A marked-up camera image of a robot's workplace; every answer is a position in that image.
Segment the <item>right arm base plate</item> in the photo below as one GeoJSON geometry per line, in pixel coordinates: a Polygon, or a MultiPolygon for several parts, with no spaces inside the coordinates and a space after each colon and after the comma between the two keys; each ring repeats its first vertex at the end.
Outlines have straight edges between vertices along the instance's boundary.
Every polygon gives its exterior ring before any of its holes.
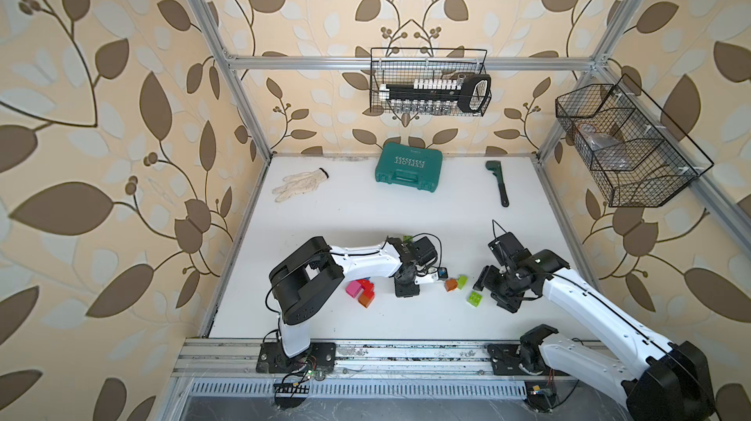
{"type": "Polygon", "coordinates": [[[550,373],[566,376],[565,372],[552,370],[543,360],[538,350],[527,345],[491,343],[485,349],[491,360],[493,374],[496,376],[542,376],[550,373]]]}

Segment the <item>pink lego brick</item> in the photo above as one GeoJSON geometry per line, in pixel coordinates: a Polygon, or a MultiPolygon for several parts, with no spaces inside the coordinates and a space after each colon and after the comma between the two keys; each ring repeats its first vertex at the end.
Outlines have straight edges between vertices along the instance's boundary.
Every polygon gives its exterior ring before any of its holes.
{"type": "Polygon", "coordinates": [[[345,293],[353,299],[357,299],[362,292],[363,292],[363,285],[358,280],[353,280],[353,281],[348,282],[348,284],[345,287],[345,293]]]}

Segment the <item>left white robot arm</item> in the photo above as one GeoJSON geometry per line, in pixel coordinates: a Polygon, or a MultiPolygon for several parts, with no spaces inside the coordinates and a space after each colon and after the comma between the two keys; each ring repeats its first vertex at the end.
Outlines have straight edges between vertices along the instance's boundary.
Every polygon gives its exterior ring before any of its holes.
{"type": "Polygon", "coordinates": [[[387,237],[370,247],[347,248],[314,236],[269,273],[269,298],[279,309],[282,354],[296,358],[311,347],[308,321],[340,285],[362,279],[391,278],[398,298],[420,294],[420,286],[448,279],[441,248],[430,234],[387,237]]]}

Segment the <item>lime green small lego brick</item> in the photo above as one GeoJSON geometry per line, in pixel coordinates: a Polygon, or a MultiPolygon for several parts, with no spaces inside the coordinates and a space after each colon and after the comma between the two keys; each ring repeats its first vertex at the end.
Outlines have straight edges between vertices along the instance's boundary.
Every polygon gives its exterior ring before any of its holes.
{"type": "Polygon", "coordinates": [[[474,308],[478,308],[482,302],[483,296],[477,291],[471,291],[467,296],[467,302],[474,308]]]}

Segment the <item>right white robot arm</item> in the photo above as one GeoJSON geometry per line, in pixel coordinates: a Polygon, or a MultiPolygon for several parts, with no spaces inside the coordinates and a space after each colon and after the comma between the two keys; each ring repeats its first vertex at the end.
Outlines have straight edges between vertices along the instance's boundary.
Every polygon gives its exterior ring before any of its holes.
{"type": "Polygon", "coordinates": [[[550,250],[531,254],[510,232],[488,247],[497,262],[483,268],[474,291],[489,290],[497,306],[510,313],[524,302],[545,298],[611,352],[605,356],[540,324],[516,347],[488,345],[498,372],[565,372],[612,398],[635,420],[706,420],[715,413],[708,360],[694,344],[675,344],[641,324],[550,250]]]}

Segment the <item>red long lego brick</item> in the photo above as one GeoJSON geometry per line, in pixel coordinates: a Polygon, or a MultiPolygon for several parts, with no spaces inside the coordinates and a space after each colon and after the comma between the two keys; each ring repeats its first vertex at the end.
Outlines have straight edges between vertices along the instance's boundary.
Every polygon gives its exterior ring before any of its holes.
{"type": "Polygon", "coordinates": [[[369,296],[375,295],[375,285],[369,279],[359,279],[358,282],[361,284],[365,294],[369,296]]]}

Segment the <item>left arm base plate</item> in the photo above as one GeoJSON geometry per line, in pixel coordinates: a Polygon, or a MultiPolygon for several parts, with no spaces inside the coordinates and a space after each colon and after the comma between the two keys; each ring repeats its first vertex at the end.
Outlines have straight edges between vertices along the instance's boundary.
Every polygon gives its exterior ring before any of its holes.
{"type": "Polygon", "coordinates": [[[287,356],[281,342],[261,344],[256,372],[261,374],[288,374],[303,369],[329,374],[336,363],[336,344],[333,342],[313,342],[298,356],[287,356]]]}

